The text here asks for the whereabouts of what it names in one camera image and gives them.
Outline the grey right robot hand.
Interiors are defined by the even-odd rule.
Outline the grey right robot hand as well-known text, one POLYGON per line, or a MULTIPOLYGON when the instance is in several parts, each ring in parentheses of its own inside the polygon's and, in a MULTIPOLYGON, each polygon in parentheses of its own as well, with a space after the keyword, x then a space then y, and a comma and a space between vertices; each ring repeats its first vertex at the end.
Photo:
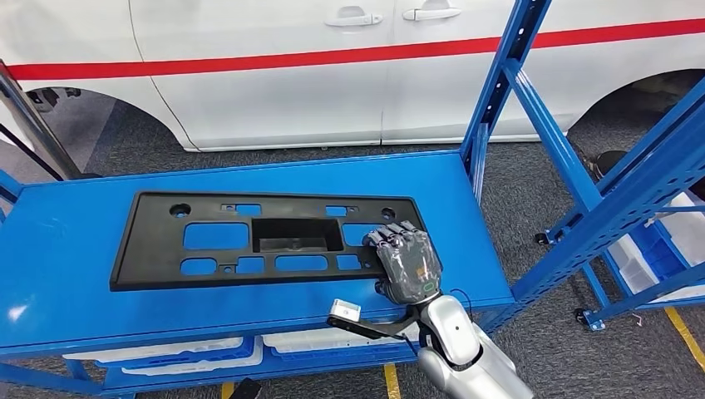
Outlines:
POLYGON ((375 228, 362 244, 376 250, 386 276, 375 289, 391 302, 413 305, 440 294, 443 267, 426 231, 405 220, 375 228))

